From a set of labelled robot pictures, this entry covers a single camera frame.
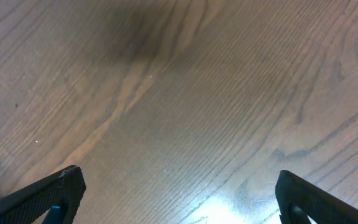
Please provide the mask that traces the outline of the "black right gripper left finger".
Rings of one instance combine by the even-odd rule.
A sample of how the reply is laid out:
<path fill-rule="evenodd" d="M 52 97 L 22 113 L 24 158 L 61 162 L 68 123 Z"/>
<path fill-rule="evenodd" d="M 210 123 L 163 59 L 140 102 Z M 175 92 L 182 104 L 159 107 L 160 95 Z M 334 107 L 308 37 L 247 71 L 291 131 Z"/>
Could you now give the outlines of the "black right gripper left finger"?
<path fill-rule="evenodd" d="M 71 224 L 86 184 L 81 168 L 70 165 L 0 199 L 0 223 L 33 223 L 46 214 L 44 223 Z"/>

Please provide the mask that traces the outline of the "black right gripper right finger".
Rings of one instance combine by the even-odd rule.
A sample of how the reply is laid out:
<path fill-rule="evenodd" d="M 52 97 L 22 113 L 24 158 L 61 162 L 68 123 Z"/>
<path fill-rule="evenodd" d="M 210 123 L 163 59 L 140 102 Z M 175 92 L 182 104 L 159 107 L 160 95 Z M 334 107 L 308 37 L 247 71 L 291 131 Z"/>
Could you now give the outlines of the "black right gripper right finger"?
<path fill-rule="evenodd" d="M 358 209 L 288 170 L 280 171 L 275 196 L 284 224 L 358 223 Z"/>

